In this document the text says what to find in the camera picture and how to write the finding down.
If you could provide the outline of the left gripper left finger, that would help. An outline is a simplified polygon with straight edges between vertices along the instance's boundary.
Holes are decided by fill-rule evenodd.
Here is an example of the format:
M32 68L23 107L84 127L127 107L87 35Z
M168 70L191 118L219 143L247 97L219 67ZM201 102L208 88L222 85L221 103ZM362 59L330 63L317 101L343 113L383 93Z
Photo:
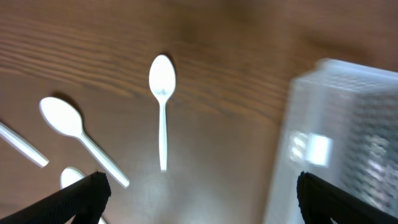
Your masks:
M107 176L91 175L52 195L1 219L1 224L66 223L96 224L111 196Z

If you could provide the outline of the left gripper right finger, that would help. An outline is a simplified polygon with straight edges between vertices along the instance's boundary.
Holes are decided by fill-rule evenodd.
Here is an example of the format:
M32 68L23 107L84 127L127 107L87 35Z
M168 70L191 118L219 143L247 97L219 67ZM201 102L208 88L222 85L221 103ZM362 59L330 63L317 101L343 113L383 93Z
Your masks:
M396 217L309 172L298 176L297 199L305 224L397 224Z

